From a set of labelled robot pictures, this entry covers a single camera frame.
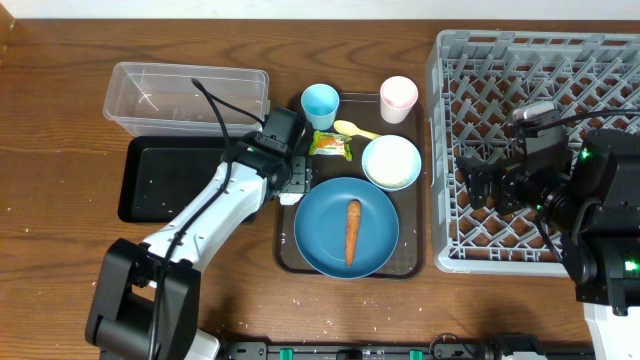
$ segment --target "snack package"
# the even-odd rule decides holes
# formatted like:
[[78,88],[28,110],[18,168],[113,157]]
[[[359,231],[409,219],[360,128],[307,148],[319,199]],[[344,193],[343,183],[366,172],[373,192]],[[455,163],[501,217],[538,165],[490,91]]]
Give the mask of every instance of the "snack package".
[[309,155],[342,155],[347,161],[351,161],[349,141],[351,141],[351,137],[346,135],[316,131],[313,133],[313,143],[311,143]]

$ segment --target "gray dish rack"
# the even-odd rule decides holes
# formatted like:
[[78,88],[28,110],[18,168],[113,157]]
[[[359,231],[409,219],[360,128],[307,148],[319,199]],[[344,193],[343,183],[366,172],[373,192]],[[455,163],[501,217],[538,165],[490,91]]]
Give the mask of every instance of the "gray dish rack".
[[[431,125],[432,242],[445,272],[567,276],[523,209],[502,217],[491,204],[473,210],[454,158],[496,161],[511,154],[504,134],[513,109],[553,101],[562,117],[640,108],[640,35],[445,30],[426,64]],[[568,126],[577,155],[594,128],[640,131],[640,117]],[[560,247],[560,234],[551,231]]]

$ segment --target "yellow spoon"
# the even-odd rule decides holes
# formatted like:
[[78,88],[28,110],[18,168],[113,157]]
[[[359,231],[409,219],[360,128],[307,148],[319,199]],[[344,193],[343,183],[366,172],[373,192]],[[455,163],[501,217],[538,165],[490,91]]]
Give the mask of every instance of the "yellow spoon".
[[336,120],[333,123],[333,128],[336,129],[336,131],[342,135],[347,135],[347,136],[353,136],[353,135],[360,135],[360,136],[364,136],[366,138],[369,138],[371,140],[373,139],[377,139],[380,137],[380,135],[378,134],[374,134],[372,132],[368,132],[368,131],[364,131],[364,130],[360,130],[356,124],[349,122],[349,121],[344,121],[344,120]]

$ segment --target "carrot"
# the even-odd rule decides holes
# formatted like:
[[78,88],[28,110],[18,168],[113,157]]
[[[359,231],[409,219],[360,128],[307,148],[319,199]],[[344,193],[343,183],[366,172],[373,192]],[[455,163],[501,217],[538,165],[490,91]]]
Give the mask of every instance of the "carrot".
[[353,258],[356,254],[356,242],[358,241],[361,213],[360,202],[358,200],[351,200],[347,208],[347,249],[345,258],[348,267],[351,267],[351,264],[353,264]]

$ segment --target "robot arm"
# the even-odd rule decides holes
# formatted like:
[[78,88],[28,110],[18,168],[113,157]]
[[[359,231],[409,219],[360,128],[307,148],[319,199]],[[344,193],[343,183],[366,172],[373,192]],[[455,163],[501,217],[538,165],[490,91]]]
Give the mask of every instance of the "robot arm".
[[265,201],[280,196],[291,204],[309,192],[311,171],[303,154],[311,136],[306,120],[276,107],[261,133],[249,133],[225,151],[209,185],[171,223],[141,244],[119,239],[109,248],[85,328],[85,339],[100,347],[101,358],[147,358],[154,302],[133,287],[155,285],[175,233],[216,193],[231,163],[225,191],[186,229],[171,255],[158,313],[157,360],[215,356],[218,341],[197,328],[201,273]]
[[557,121],[550,103],[515,110],[510,130],[519,155],[492,164],[456,158],[471,206],[491,196],[501,215],[530,207],[560,231],[558,261],[585,303],[597,358],[640,358],[640,137],[590,131],[569,176],[573,156]]
[[[203,206],[220,187],[227,172],[223,162],[213,180],[178,215],[160,231],[144,239],[148,251],[158,257],[167,253],[175,233]],[[203,272],[213,255],[220,249],[240,223],[260,209],[267,193],[267,179],[258,175],[257,170],[234,162],[231,165],[231,180],[224,193],[189,227],[181,244],[173,252],[171,261],[179,263],[187,260],[193,269]]]

